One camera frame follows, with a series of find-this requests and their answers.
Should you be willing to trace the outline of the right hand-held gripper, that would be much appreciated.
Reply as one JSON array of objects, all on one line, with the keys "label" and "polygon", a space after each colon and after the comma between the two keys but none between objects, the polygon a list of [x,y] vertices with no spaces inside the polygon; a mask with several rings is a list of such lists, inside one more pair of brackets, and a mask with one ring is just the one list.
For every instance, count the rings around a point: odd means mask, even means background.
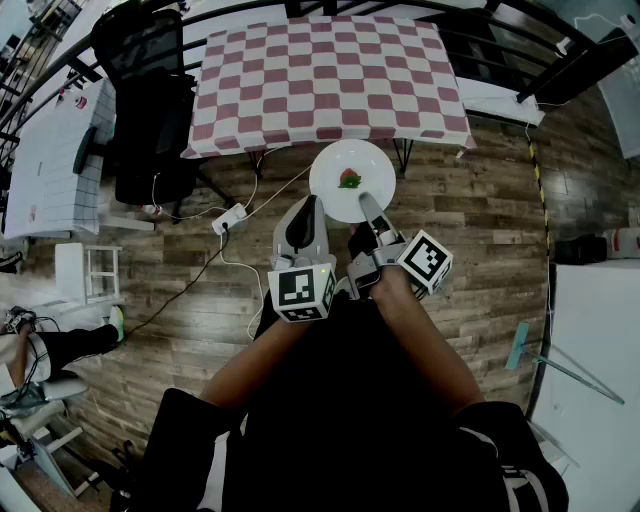
[{"label": "right hand-held gripper", "polygon": [[346,290],[351,300],[370,298],[371,289],[387,267],[400,267],[410,277],[411,290],[421,300],[432,295],[452,267],[452,255],[423,230],[407,237],[391,228],[384,211],[369,193],[358,202],[366,222],[353,225],[348,243],[351,262],[347,266]]}]

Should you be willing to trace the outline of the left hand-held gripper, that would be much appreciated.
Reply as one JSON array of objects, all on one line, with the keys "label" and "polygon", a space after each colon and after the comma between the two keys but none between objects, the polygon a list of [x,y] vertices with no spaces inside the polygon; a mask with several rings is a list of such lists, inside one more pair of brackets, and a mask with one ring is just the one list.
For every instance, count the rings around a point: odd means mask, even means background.
[{"label": "left hand-held gripper", "polygon": [[316,195],[294,204],[273,234],[268,273],[273,309],[288,323],[326,319],[334,292],[336,257],[328,249],[324,206]]}]

